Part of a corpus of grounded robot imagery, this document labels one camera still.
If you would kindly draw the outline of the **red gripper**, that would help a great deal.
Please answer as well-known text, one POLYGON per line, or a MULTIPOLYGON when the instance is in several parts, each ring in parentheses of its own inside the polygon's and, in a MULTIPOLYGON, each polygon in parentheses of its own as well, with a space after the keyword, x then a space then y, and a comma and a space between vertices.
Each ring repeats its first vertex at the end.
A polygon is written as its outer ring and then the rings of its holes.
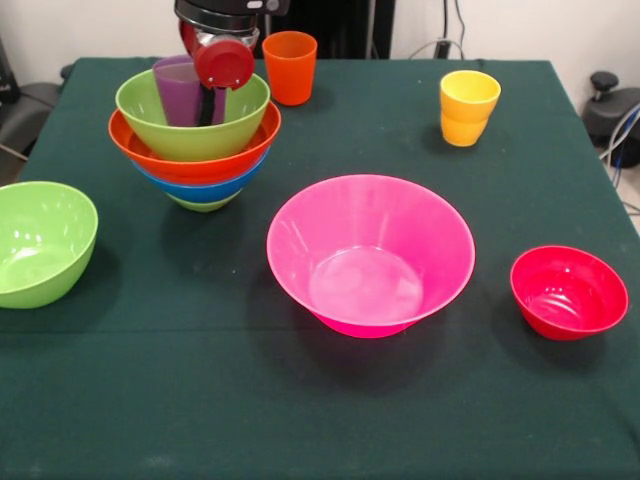
POLYGON ((198 127, 225 120, 227 88, 237 90, 251 78, 255 60, 255 35, 209 33, 181 20, 182 43, 193 60, 201 87, 198 127))

